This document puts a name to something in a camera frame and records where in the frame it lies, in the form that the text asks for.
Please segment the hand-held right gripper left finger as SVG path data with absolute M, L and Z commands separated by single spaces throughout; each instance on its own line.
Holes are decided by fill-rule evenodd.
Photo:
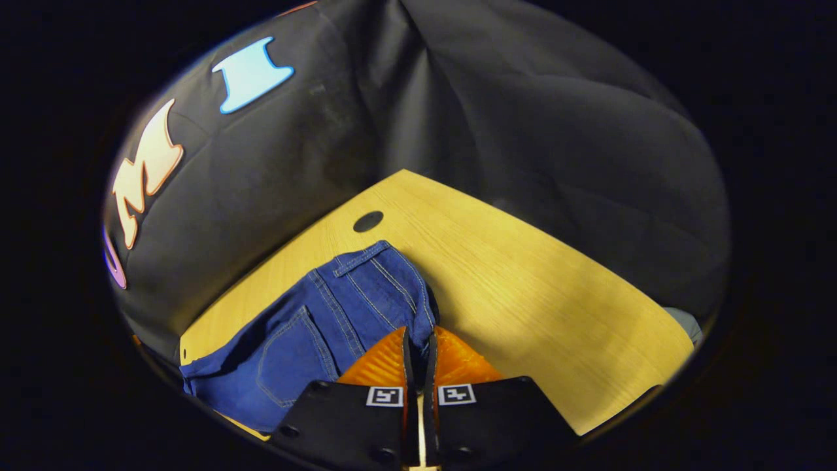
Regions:
M 269 444 L 313 468 L 417 463 L 417 388 L 404 327 L 385 335 L 337 381 L 312 381 Z

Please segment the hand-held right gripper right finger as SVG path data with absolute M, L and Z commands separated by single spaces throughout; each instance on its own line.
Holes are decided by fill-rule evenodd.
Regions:
M 528 375 L 505 377 L 435 327 L 424 380 L 425 461 L 433 468 L 544 468 L 580 437 Z

